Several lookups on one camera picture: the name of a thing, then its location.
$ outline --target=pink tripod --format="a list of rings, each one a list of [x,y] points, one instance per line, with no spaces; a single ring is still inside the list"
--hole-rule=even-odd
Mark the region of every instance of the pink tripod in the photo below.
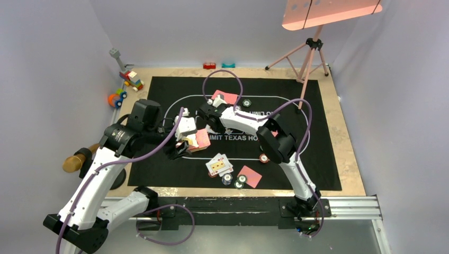
[[[301,99],[304,99],[304,95],[306,94],[307,81],[309,80],[309,75],[312,72],[314,72],[319,67],[323,66],[324,75],[325,76],[329,76],[329,71],[327,70],[326,62],[324,60],[324,56],[323,56],[323,52],[322,52],[322,45],[323,45],[323,43],[318,38],[320,36],[320,33],[321,33],[321,30],[322,30],[323,26],[324,25],[318,26],[317,31],[316,31],[315,35],[313,36],[313,38],[308,38],[305,43],[299,45],[299,47],[293,49],[292,51],[288,52],[286,55],[284,55],[280,59],[274,61],[272,64],[270,64],[270,65],[265,67],[265,70],[268,70],[271,67],[273,67],[275,64],[277,64],[278,62],[280,62],[280,61],[282,61],[284,59],[287,59],[287,61],[289,62],[290,66],[292,67],[294,73],[297,76],[296,81],[303,83],[302,91],[301,91]],[[296,51],[302,49],[306,45],[308,45],[310,47],[310,49],[309,49],[309,52],[307,52],[306,58],[304,59],[304,63],[302,64],[301,70],[298,73],[296,71],[295,67],[292,64],[292,61],[290,61],[289,56],[291,54],[295,53]],[[320,65],[318,65],[315,69],[313,69],[311,71],[310,69],[312,67],[313,56],[315,55],[315,51],[317,51],[317,50],[320,53],[321,63],[320,63]],[[302,102],[299,103],[298,109],[301,109],[301,107],[302,107]]]

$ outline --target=black felt mat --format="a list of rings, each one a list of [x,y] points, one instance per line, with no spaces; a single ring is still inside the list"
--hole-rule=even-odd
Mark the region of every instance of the black felt mat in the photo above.
[[[167,117],[177,115],[181,106],[187,107],[191,113],[194,113],[204,103],[201,94],[203,81],[204,78],[196,77],[153,77],[148,99],[160,103],[163,113],[168,110]],[[302,90],[301,83],[289,79],[242,78],[241,81],[244,86],[241,101],[250,99],[252,102],[251,107],[242,107],[242,109],[257,114],[267,114],[285,103],[287,99],[298,98]],[[239,86],[234,78],[210,78],[206,85],[206,94],[212,95],[216,89],[227,93],[239,93]],[[312,105],[313,119],[310,142],[300,156],[302,163],[309,177],[320,190],[340,191],[342,186],[316,80],[309,81],[305,99]],[[305,116],[302,113],[297,114],[293,104],[286,107],[281,114],[289,118],[291,125],[298,131],[298,136],[302,137],[306,128]],[[205,127],[205,123],[200,118],[197,120],[197,125],[198,129]],[[210,147],[194,152],[187,159],[170,161],[162,152],[159,152],[144,161],[133,163],[128,185],[233,188],[234,185],[225,186],[218,176],[210,178],[205,166],[205,163],[217,153],[224,153],[234,166],[232,173],[234,179],[246,165],[262,175],[257,189],[292,189],[279,165],[272,162],[262,164],[258,160],[247,160],[258,159],[262,153],[258,142],[252,136],[235,131],[231,135],[210,134],[210,138]],[[148,153],[154,147],[145,146],[136,156]]]

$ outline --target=white oval line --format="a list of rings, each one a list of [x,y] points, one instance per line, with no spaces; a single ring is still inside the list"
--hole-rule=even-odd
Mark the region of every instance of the white oval line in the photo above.
[[[189,97],[199,97],[199,96],[204,97],[202,94],[192,94],[192,95],[187,95],[187,96],[184,96],[184,97],[178,99],[177,101],[175,101],[174,103],[172,103],[172,104],[170,105],[170,107],[168,107],[167,111],[166,111],[165,114],[164,114],[164,118],[167,117],[168,111],[170,111],[170,109],[173,107],[173,105],[175,105],[175,104],[178,103],[179,101],[181,101],[181,100],[183,100],[183,99],[185,99],[185,98],[189,98]],[[263,96],[263,95],[242,95],[242,97],[279,98],[279,99],[284,99],[284,100],[286,100],[286,101],[289,101],[289,99],[287,99],[287,98],[280,97],[280,96],[275,96],[275,95],[266,95],[266,96]],[[307,119],[307,116],[306,116],[306,114],[304,113],[303,110],[301,110],[301,113],[304,115],[304,118],[306,119],[306,124],[309,124],[309,120]],[[306,148],[309,146],[309,142],[310,142],[310,131],[309,131],[309,134],[307,135],[307,143],[306,143],[306,145],[304,146],[304,148],[301,150],[301,152],[299,153],[299,155],[301,155],[301,154],[306,150]],[[182,157],[182,158],[184,158],[184,159],[191,159],[191,160],[195,160],[195,159],[196,159],[196,160],[211,160],[211,159],[212,159],[212,158],[192,158],[192,157]],[[236,159],[236,158],[234,158],[234,159],[232,159],[232,160],[259,160],[259,159],[243,159],[243,158]]]
[[[192,157],[182,157],[183,159],[189,160],[211,160],[212,158],[192,158]],[[259,160],[259,159],[245,159],[245,158],[228,158],[228,160]]]

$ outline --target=colorful toy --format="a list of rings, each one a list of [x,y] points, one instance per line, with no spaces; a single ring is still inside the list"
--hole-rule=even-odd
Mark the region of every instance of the colorful toy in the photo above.
[[[120,60],[120,52],[117,49],[112,48],[109,51],[109,54],[117,61],[120,66],[120,77],[123,78],[123,83],[126,86],[132,86],[132,89],[136,92],[138,90],[141,90],[144,85],[143,81],[135,71],[132,71],[131,69],[127,69],[125,67],[125,65],[122,63],[122,60]]]
[[[203,69],[215,69],[217,65],[214,62],[205,62],[203,63]]]
[[[115,91],[115,94],[109,95],[107,98],[107,102],[111,107],[119,108],[122,106],[123,99],[127,97],[127,92],[123,89],[119,88],[117,91]]]
[[[236,64],[235,63],[231,63],[231,64],[222,63],[221,67],[222,68],[235,68]]]

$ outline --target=red poker chip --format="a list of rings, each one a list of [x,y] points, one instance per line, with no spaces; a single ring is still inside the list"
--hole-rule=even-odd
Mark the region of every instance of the red poker chip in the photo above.
[[[259,160],[260,160],[262,163],[267,163],[267,162],[270,161],[270,159],[268,159],[267,155],[265,155],[264,153],[261,154],[261,155],[259,156]]]

